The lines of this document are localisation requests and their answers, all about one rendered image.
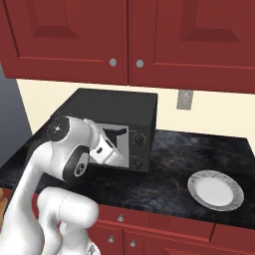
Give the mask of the red wall cupboard door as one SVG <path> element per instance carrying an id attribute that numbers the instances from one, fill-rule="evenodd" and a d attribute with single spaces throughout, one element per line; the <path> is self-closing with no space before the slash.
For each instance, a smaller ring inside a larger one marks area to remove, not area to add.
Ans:
<path id="1" fill-rule="evenodd" d="M 128 28 L 132 85 L 255 94 L 255 0 L 128 0 Z"/>
<path id="2" fill-rule="evenodd" d="M 8 78 L 125 84 L 127 0 L 0 0 L 0 63 Z"/>

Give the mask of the grey wall socket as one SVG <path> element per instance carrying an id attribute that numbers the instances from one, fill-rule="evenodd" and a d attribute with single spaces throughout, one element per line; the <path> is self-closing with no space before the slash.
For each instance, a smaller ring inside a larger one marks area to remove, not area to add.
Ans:
<path id="1" fill-rule="evenodd" d="M 192 90 L 179 90 L 176 108 L 178 110 L 190 111 L 192 105 L 192 98 L 193 98 Z"/>

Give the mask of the red base cupboard door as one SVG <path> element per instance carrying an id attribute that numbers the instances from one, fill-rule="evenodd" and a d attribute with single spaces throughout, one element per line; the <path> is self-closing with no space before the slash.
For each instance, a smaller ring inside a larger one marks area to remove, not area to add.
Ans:
<path id="1" fill-rule="evenodd" d="M 129 246 L 132 239 L 135 247 Z M 125 241 L 126 255 L 215 255 L 210 248 L 128 230 L 125 231 Z"/>
<path id="2" fill-rule="evenodd" d="M 117 227 L 94 225 L 89 229 L 89 235 L 99 247 L 102 255 L 124 255 L 123 231 Z M 109 242 L 114 235 L 114 243 Z"/>

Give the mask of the grey fridge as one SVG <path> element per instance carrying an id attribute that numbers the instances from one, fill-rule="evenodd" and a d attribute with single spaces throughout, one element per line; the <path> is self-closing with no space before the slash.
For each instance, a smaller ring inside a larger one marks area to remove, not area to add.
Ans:
<path id="1" fill-rule="evenodd" d="M 32 136 L 15 79 L 7 79 L 0 63 L 0 167 Z"/>

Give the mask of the black toaster oven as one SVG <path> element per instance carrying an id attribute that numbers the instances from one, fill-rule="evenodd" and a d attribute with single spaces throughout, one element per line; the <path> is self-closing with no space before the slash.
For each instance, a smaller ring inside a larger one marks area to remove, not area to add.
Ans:
<path id="1" fill-rule="evenodd" d="M 120 169 L 148 172 L 156 112 L 157 94 L 77 89 L 52 118 L 69 116 L 94 121 L 124 156 Z M 133 141 L 137 133 L 145 136 L 142 145 Z M 136 157 L 144 162 L 140 169 L 133 164 Z"/>

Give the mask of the black timer knob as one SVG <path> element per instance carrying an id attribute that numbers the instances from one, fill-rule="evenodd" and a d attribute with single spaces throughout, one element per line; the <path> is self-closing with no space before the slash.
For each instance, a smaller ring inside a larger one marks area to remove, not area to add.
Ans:
<path id="1" fill-rule="evenodd" d="M 137 169 L 140 169 L 140 168 L 142 168 L 142 167 L 144 166 L 143 160 L 140 159 L 140 158 L 138 158 L 138 157 L 136 157 L 136 158 L 134 159 L 133 164 L 134 164 L 134 166 L 135 166 Z"/>

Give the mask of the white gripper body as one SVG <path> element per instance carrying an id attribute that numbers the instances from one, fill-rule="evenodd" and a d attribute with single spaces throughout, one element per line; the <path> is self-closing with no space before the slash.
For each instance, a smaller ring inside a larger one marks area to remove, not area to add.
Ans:
<path id="1" fill-rule="evenodd" d="M 125 162 L 122 153 L 109 140 L 104 142 L 101 156 L 103 157 L 103 164 L 122 166 Z"/>

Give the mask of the white plate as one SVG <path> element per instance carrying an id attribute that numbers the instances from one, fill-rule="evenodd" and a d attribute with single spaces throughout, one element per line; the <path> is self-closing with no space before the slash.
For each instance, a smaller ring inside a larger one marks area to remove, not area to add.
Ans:
<path id="1" fill-rule="evenodd" d="M 191 196 L 204 207 L 215 211 L 233 211 L 244 201 L 244 192 L 233 178 L 215 170 L 200 170 L 187 181 Z"/>

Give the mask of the red drawer front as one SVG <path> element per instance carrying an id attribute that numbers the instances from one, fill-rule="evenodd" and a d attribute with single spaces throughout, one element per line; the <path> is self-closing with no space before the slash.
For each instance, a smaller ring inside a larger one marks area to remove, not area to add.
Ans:
<path id="1" fill-rule="evenodd" d="M 255 230 L 216 224 L 210 243 L 233 250 L 255 252 Z"/>
<path id="2" fill-rule="evenodd" d="M 118 222 L 120 214 L 124 215 L 124 222 Z M 149 213 L 144 211 L 100 205 L 99 221 L 113 225 L 130 225 L 138 227 L 149 226 Z"/>
<path id="3" fill-rule="evenodd" d="M 209 242 L 215 228 L 214 223 L 156 213 L 150 215 L 149 226 L 176 237 L 201 242 Z"/>

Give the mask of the black temperature knob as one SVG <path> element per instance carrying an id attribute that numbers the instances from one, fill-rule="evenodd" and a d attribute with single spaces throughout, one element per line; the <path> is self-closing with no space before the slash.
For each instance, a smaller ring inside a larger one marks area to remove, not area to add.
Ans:
<path id="1" fill-rule="evenodd" d="M 145 142 L 145 136 L 141 133 L 137 133 L 133 136 L 133 141 L 137 145 L 142 145 Z"/>

